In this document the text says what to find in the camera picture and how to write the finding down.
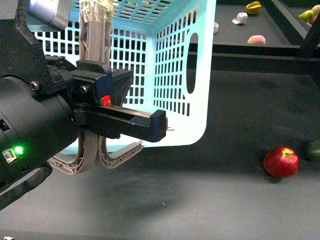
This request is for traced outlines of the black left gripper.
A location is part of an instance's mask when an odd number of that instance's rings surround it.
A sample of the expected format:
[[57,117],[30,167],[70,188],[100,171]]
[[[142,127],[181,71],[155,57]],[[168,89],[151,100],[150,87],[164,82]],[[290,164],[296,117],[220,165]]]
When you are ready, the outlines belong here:
[[119,139],[120,135],[156,143],[166,136],[164,110],[154,113],[121,107],[131,87],[134,71],[111,69],[104,62],[78,60],[73,65],[64,57],[46,56],[49,66],[67,70],[74,79],[72,99],[82,109],[83,127],[100,136]]

